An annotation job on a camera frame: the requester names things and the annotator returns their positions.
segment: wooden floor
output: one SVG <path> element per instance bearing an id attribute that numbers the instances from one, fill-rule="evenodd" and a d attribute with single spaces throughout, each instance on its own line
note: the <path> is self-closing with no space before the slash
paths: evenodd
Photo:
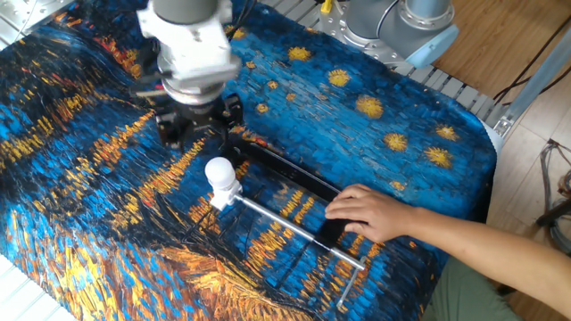
<path id="1" fill-rule="evenodd" d="M 436 66 L 489 96 L 508 86 L 571 15 L 568 0 L 453 3 L 462 33 Z M 547 231 L 534 227 L 544 204 L 539 154 L 550 138 L 571 148 L 571 76 L 540 96 L 510 132 L 497 168 L 488 218 L 491 226 L 553 246 Z M 552 164 L 551 181 L 555 184 L 569 166 L 560 157 Z M 571 224 L 567 231 L 571 235 Z M 566 320 L 521 293 L 512 294 L 509 302 L 528 321 Z"/>

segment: cable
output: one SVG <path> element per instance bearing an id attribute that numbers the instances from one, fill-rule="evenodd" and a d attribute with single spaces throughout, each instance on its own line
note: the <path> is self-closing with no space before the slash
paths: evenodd
<path id="1" fill-rule="evenodd" d="M 528 82 L 529 79 L 531 79 L 531 77 L 526 78 L 525 80 L 522 80 L 521 82 L 519 82 L 519 80 L 529 71 L 529 69 L 534 65 L 534 63 L 539 59 L 539 57 L 543 54 L 543 52 L 545 51 L 545 49 L 547 49 L 547 47 L 551 44 L 551 42 L 553 41 L 553 39 L 555 39 L 555 37 L 561 32 L 563 31 L 563 29 L 565 28 L 565 26 L 571 21 L 571 15 L 569 15 L 569 17 L 567 17 L 567 19 L 565 19 L 565 21 L 563 21 L 563 23 L 561 23 L 561 25 L 557 28 L 557 30 L 555 30 L 555 32 L 551 35 L 551 37 L 547 40 L 547 42 L 545 43 L 545 45 L 543 45 L 542 49 L 540 49 L 540 51 L 535 55 L 535 57 L 525 66 L 525 68 L 521 71 L 521 73 L 519 74 L 519 76 L 517 76 L 517 78 L 511 83 L 511 85 L 507 86 L 506 88 L 502 89 L 496 96 L 493 97 L 493 100 L 496 101 L 495 104 L 500 103 L 508 94 L 508 92 L 517 87 L 517 86 L 521 86 L 524 83 Z M 552 86 L 555 86 L 560 80 L 554 81 L 553 83 L 551 83 L 548 87 L 551 88 Z"/>
<path id="2" fill-rule="evenodd" d="M 551 202 L 551 187 L 550 187 L 550 176 L 549 176 L 549 165 L 551 160 L 551 152 L 554 149 L 557 149 L 559 154 L 563 157 L 563 159 L 571 166 L 571 161 L 565 156 L 563 150 L 567 152 L 571 152 L 570 149 L 566 148 L 565 146 L 550 140 L 542 150 L 540 155 L 540 160 L 542 164 L 542 175 L 543 175 L 543 188 L 545 190 L 545 213 L 553 210 L 555 207 L 560 205 L 564 202 L 564 199 L 556 200 L 555 202 Z M 566 198 L 571 197 L 571 170 L 569 170 L 560 180 L 559 180 L 559 193 Z M 551 237 L 555 244 L 567 255 L 571 255 L 571 240 L 561 231 L 559 227 L 559 220 L 562 218 L 567 218 L 564 216 L 559 217 L 556 219 L 550 226 L 550 233 Z"/>
<path id="3" fill-rule="evenodd" d="M 242 8 L 242 11 L 240 12 L 240 15 L 238 16 L 238 20 L 236 21 L 236 25 L 227 33 L 228 41 L 231 41 L 232 38 L 234 37 L 235 33 L 240 28 L 242 28 L 244 23 L 248 20 L 248 16 L 250 16 L 250 13 L 252 13 L 253 7 L 258 3 L 258 0 L 252 0 L 252 4 L 250 6 L 248 6 L 249 1 L 250 0 L 246 0 L 244 2 L 244 8 Z"/>
<path id="4" fill-rule="evenodd" d="M 378 21 L 377 37 L 379 37 L 379 35 L 381 33 L 381 27 L 383 26 L 383 22 L 385 22 L 386 16 L 389 15 L 389 12 L 396 6 L 396 4 L 398 2 L 399 2 L 399 0 L 394 0 L 393 3 L 391 5 L 389 5 L 388 8 L 386 8 L 385 12 L 383 13 L 383 16 L 381 17 L 381 20 Z"/>
<path id="5" fill-rule="evenodd" d="M 555 85 L 558 84 L 559 81 L 561 81 L 563 78 L 565 78 L 569 72 L 571 72 L 571 66 L 569 66 L 569 68 L 567 68 L 567 70 L 565 70 L 565 72 L 563 72 L 559 77 L 557 77 L 557 79 L 553 80 L 550 84 L 548 84 L 540 93 L 539 95 L 545 93 L 546 91 L 552 89 Z M 527 78 L 525 80 L 522 80 L 523 83 L 527 82 L 530 78 Z M 504 103 L 504 106 L 510 106 L 511 103 Z"/>
<path id="6" fill-rule="evenodd" d="M 36 9 L 36 4 L 37 4 L 37 0 L 34 2 L 34 5 L 32 5 L 32 10 L 29 11 L 29 15 L 28 15 L 28 18 L 26 19 L 26 22 L 24 22 L 24 25 L 21 26 L 20 30 L 18 30 L 18 33 L 16 34 L 16 38 L 12 41 L 13 43 L 15 43 L 16 40 L 18 40 L 18 37 L 21 35 L 21 32 L 28 26 L 28 22 L 29 22 L 30 18 L 32 17 L 32 14 L 34 14 L 34 10 Z"/>

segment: human hand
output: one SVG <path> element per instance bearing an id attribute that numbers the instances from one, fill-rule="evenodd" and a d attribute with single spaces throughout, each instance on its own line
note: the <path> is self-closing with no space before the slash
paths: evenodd
<path id="1" fill-rule="evenodd" d="M 379 243 L 406 235 L 416 208 L 361 185 L 345 188 L 326 207 L 325 217 L 345 218 L 363 223 L 350 223 L 345 231 L 354 232 Z"/>

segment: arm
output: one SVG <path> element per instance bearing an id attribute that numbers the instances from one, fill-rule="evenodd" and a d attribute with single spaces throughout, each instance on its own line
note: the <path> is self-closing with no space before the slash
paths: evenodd
<path id="1" fill-rule="evenodd" d="M 551 248 L 474 222 L 413 208 L 353 185 L 326 209 L 327 218 L 348 218 L 346 230 L 383 242 L 409 235 L 430 243 L 484 276 L 509 285 L 571 317 L 571 259 Z"/>

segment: fabric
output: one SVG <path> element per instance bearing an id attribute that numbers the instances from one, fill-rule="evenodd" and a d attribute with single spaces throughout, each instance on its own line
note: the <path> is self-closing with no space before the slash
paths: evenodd
<path id="1" fill-rule="evenodd" d="M 159 142 L 140 76 L 135 10 L 85 1 L 0 53 L 0 252 L 78 319 L 417 320 L 447 256 L 408 237 L 339 246 L 352 269 L 237 204 L 209 205 L 206 162 Z M 241 3 L 235 2 L 237 16 Z M 244 102 L 232 135 L 266 144 L 333 184 L 369 185 L 469 218 L 496 155 L 456 102 L 259 4 L 232 42 L 243 61 L 225 95 Z M 325 202 L 254 161 L 244 195 L 316 233 Z"/>
<path id="2" fill-rule="evenodd" d="M 450 258 L 422 321 L 522 321 L 488 280 Z"/>

